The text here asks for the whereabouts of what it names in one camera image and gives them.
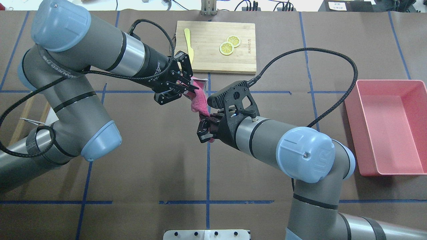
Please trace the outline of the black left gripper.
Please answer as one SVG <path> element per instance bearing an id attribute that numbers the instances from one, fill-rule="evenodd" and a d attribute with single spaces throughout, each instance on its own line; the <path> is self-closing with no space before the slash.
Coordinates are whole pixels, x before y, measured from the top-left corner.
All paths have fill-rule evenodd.
<path id="1" fill-rule="evenodd" d="M 150 52 L 148 62 L 148 75 L 165 73 L 148 81 L 148 86 L 154 91 L 154 100 L 164 105 L 182 97 L 185 91 L 195 92 L 199 87 L 195 86 L 191 79 L 193 71 L 188 54 L 179 51 L 169 59 L 157 51 Z"/>

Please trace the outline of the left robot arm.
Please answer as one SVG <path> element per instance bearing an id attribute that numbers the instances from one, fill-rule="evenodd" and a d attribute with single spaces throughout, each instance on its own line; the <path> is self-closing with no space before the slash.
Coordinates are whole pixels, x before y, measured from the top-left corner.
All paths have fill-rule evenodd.
<path id="1" fill-rule="evenodd" d="M 128 32 L 67 0 L 44 0 L 33 20 L 35 45 L 23 56 L 17 74 L 31 93 L 44 95 L 58 120 L 33 129 L 12 146 L 1 145 L 1 193 L 82 156 L 94 161 L 116 149 L 122 137 L 87 74 L 127 79 L 154 91 L 164 105 L 198 88 L 192 83 L 189 56 L 165 56 Z"/>

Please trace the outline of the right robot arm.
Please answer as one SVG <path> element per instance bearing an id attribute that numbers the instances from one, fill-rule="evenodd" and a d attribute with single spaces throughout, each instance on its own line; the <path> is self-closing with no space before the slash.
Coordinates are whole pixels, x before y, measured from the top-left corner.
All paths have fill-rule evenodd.
<path id="1" fill-rule="evenodd" d="M 343 181 L 355 169 L 352 152 L 309 127 L 232 112 L 201 116 L 197 135 L 244 152 L 294 179 L 287 240 L 425 240 L 426 231 L 338 211 Z"/>

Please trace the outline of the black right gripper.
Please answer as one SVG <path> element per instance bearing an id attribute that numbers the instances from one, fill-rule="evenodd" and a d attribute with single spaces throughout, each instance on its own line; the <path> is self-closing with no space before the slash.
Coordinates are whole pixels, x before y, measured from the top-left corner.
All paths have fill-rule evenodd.
<path id="1" fill-rule="evenodd" d="M 236 113 L 227 116 L 224 113 L 203 115 L 199 113 L 200 122 L 196 131 L 200 143 L 213 143 L 215 139 L 227 145 L 236 145 Z"/>

